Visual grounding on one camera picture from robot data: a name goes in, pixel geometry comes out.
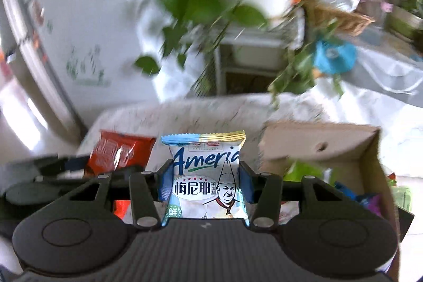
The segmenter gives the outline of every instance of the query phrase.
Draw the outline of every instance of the pot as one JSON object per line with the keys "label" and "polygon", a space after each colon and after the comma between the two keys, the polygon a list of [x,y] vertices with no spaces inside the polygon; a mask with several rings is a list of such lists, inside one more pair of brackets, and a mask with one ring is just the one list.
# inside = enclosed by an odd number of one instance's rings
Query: pot
{"label": "pot", "polygon": [[397,6],[388,17],[389,31],[407,42],[414,40],[422,24],[423,19]]}
{"label": "pot", "polygon": [[238,66],[280,71],[283,68],[283,51],[271,47],[233,46],[233,59]]}

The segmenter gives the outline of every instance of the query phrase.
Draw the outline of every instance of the floor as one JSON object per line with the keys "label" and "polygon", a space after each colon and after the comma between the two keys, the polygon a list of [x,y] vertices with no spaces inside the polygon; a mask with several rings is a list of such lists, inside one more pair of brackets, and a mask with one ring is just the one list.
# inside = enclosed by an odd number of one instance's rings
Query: floor
{"label": "floor", "polygon": [[77,144],[56,134],[35,103],[14,76],[0,78],[0,164],[76,152]]}

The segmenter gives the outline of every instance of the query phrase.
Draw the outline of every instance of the lace tablecloth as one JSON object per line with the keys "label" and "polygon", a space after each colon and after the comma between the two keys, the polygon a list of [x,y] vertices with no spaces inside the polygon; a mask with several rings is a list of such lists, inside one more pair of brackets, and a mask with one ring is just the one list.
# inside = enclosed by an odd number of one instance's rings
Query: lace tablecloth
{"label": "lace tablecloth", "polygon": [[[104,112],[96,120],[78,154],[89,154],[101,129],[157,136],[172,133],[216,133],[245,130],[241,159],[258,167],[258,144],[268,119],[352,122],[382,127],[379,158],[386,172],[423,177],[423,109],[389,96],[343,82],[345,94],[333,93],[330,81],[320,78],[316,87],[295,96],[280,95],[278,110],[268,94],[183,99],[150,106],[130,105]],[[147,169],[156,171],[171,158],[167,146],[155,144]]]}

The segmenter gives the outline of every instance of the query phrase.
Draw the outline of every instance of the snack package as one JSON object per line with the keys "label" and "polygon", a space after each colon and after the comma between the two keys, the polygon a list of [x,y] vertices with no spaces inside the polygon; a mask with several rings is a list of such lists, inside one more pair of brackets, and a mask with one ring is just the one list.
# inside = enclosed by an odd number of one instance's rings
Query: snack package
{"label": "snack package", "polygon": [[245,132],[162,136],[174,158],[163,223],[178,218],[241,218],[248,225],[238,166]]}
{"label": "snack package", "polygon": [[364,195],[357,196],[356,201],[372,213],[382,217],[382,214],[380,213],[379,193],[366,193]]}
{"label": "snack package", "polygon": [[[87,170],[98,175],[130,165],[146,167],[155,142],[156,138],[152,137],[102,131],[101,138],[91,153]],[[116,201],[114,214],[123,219],[130,204],[127,200]]]}
{"label": "snack package", "polygon": [[391,189],[395,204],[407,212],[411,212],[412,192],[409,187],[397,186]]}
{"label": "snack package", "polygon": [[299,160],[292,162],[288,171],[284,175],[283,180],[301,182],[302,178],[308,174],[320,178],[326,183],[332,184],[332,169],[323,169]]}

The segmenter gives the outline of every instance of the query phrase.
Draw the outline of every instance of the white tablecloth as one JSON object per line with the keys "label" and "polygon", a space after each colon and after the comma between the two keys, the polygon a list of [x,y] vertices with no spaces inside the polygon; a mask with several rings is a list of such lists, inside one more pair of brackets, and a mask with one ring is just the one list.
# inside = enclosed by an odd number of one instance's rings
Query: white tablecloth
{"label": "white tablecloth", "polygon": [[383,34],[379,46],[363,41],[365,36],[342,38],[357,46],[356,65],[343,80],[423,108],[423,62],[410,58],[416,54],[411,45],[389,33]]}
{"label": "white tablecloth", "polygon": [[[241,159],[258,166],[258,143],[268,119],[352,122],[382,127],[379,157],[386,172],[423,177],[423,109],[389,96],[343,82],[344,96],[338,100],[330,81],[318,80],[307,93],[280,95],[274,111],[268,94],[183,99],[158,106],[138,104],[104,112],[82,142],[78,154],[89,154],[101,129],[153,135],[170,133],[215,133],[244,129],[247,140]],[[171,158],[168,147],[154,146],[148,170],[156,171]]]}

